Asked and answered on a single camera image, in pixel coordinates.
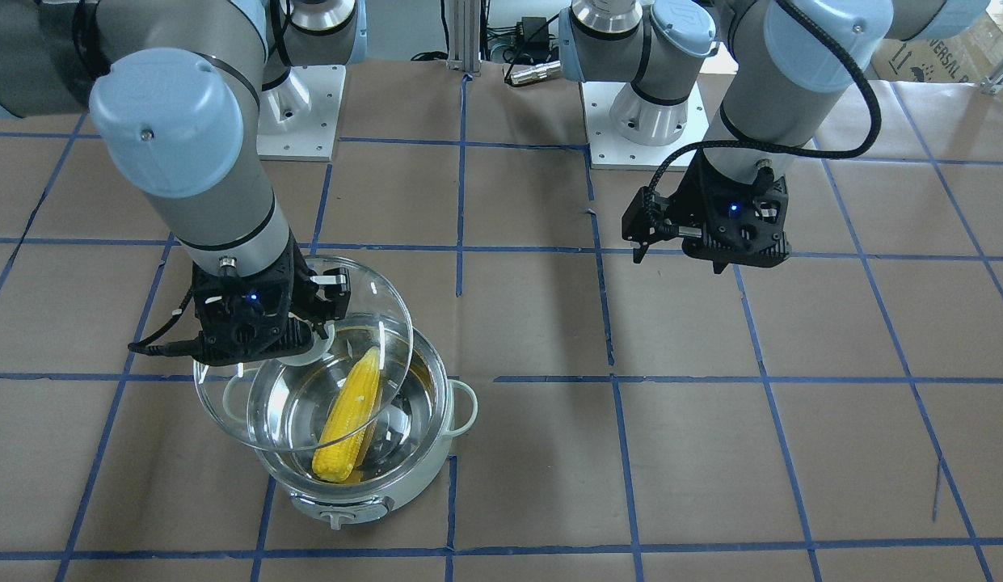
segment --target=robotic arm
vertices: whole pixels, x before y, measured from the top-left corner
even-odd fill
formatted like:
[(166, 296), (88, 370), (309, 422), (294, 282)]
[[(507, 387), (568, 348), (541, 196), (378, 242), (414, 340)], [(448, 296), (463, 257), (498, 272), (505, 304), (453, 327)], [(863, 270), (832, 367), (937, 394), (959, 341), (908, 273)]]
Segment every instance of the robotic arm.
[(87, 106), (117, 169), (194, 261), (201, 334), (132, 349), (212, 365), (323, 353), (348, 276), (306, 266), (258, 160), (259, 91), (284, 81), (291, 61), (362, 54), (358, 10), (354, 0), (0, 0), (0, 113)]
[[(864, 67), (883, 38), (948, 37), (963, 32), (986, 0), (575, 0), (560, 16), (564, 74), (575, 81), (627, 81), (611, 117), (628, 139), (668, 144), (685, 124), (681, 109), (713, 40), (726, 41), (739, 70), (703, 142), (680, 148), (639, 189), (622, 219), (635, 263), (663, 240), (683, 239), (690, 257), (773, 268), (792, 248), (784, 233), (795, 156), (853, 158), (881, 126)], [(710, 11), (701, 5), (707, 5)], [(845, 89), (856, 82), (872, 129), (849, 152), (803, 144)], [(656, 192), (679, 156), (697, 151), (678, 190)]]

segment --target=corn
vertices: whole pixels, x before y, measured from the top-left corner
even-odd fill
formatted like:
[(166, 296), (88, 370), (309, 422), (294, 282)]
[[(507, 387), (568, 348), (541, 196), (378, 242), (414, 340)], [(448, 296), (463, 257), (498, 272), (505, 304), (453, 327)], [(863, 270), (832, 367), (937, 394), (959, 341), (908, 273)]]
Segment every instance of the corn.
[[(364, 353), (364, 357), (354, 364), (343, 381), (343, 389), (335, 398), (328, 420), (321, 430), (318, 443), (328, 443), (332, 440), (349, 434), (357, 426), (361, 426), (375, 412), (379, 401), (379, 347), (372, 347)], [(350, 439), (343, 440), (328, 447), (315, 451), (310, 469), (314, 475), (331, 483), (345, 481), (350, 472), (358, 464), (357, 457), (362, 451), (361, 443), (368, 430), (358, 431)]]

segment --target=pot handle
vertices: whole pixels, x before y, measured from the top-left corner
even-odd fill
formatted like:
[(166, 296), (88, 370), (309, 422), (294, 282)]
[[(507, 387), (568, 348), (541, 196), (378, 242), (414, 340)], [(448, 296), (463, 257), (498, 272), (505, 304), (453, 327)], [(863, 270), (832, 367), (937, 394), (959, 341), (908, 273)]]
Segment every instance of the pot handle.
[(461, 382), (461, 380), (447, 380), (447, 385), (450, 387), (451, 397), (454, 397), (454, 388), (460, 388), (461, 391), (464, 391), (465, 395), (468, 395), (468, 400), (472, 402), (472, 411), (468, 414), (468, 420), (465, 420), (461, 427), (443, 430), (441, 433), (445, 439), (453, 439), (456, 435), (467, 433), (468, 428), (472, 427), (472, 423), (475, 422), (476, 416), (479, 413), (479, 400), (476, 398), (476, 393), (472, 391), (472, 386)]

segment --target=white mounting plate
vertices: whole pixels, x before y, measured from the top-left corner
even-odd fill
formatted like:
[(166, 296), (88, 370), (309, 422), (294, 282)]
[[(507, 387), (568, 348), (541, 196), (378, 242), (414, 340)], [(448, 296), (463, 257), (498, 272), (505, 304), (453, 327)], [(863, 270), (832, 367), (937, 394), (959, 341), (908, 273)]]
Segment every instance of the white mounting plate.
[(309, 117), (285, 133), (265, 133), (258, 125), (257, 155), (261, 160), (332, 162), (347, 69), (342, 64), (297, 66), (291, 74), (301, 78), (310, 91)]
[[(685, 131), (676, 142), (667, 147), (644, 147), (631, 142), (616, 130), (616, 124), (609, 118), (609, 108), (626, 82), (582, 82), (584, 94), (584, 121), (587, 125), (587, 140), (591, 143), (591, 167), (600, 170), (656, 170), (667, 156), (685, 144), (703, 139), (709, 129), (709, 117), (701, 104), (698, 84), (689, 95), (689, 120)], [(680, 156), (668, 170), (685, 170), (692, 162), (694, 152)]]

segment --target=metal connector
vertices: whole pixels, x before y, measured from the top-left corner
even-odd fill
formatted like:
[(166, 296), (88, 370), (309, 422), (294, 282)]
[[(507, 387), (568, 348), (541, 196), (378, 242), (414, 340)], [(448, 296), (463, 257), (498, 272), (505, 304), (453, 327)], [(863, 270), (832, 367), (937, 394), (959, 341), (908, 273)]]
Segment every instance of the metal connector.
[(513, 87), (532, 85), (535, 82), (548, 81), (549, 78), (561, 76), (563, 76), (563, 63), (559, 61), (543, 63), (512, 73), (512, 85)]

